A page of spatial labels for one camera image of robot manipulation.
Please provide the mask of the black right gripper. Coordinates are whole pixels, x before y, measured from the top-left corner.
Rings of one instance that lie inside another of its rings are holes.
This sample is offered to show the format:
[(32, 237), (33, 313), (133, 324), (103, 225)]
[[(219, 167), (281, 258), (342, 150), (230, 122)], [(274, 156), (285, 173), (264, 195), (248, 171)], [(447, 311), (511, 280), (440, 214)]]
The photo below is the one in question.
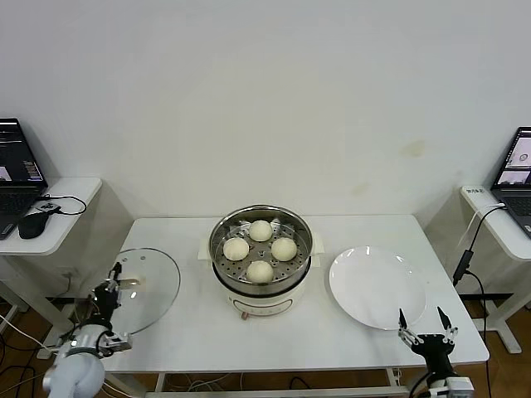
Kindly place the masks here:
[(433, 376), (453, 376), (454, 370), (449, 355), (455, 348), (454, 340), (459, 328), (453, 326), (450, 318), (437, 307), (437, 312), (444, 330), (442, 334), (415, 334), (407, 324), (406, 317), (399, 308), (398, 336), (412, 351), (424, 358), (427, 370)]

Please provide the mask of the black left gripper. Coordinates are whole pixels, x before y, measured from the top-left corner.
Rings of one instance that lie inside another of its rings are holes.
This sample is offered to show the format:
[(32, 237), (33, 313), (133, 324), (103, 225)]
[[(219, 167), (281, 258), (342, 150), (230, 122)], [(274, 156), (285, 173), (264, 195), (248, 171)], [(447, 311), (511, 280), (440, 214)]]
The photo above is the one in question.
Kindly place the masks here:
[(94, 289), (93, 303), (96, 315), (105, 321), (112, 319), (114, 311), (120, 306), (120, 290), (135, 289), (137, 279), (119, 279), (122, 264), (117, 261), (108, 273), (108, 280)]

